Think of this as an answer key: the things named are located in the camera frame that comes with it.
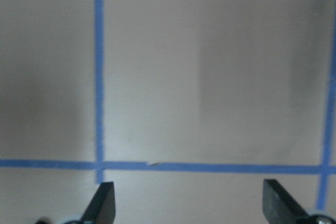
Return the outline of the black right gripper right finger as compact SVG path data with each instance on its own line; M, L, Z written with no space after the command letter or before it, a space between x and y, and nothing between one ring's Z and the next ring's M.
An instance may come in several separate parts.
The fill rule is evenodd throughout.
M264 179L262 188L262 210L268 223L309 223L308 213L276 179Z

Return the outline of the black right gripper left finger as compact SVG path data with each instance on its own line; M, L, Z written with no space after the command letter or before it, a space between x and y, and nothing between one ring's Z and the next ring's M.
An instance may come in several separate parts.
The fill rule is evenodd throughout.
M115 203L114 183L101 183L84 211L80 223L113 224L116 216Z

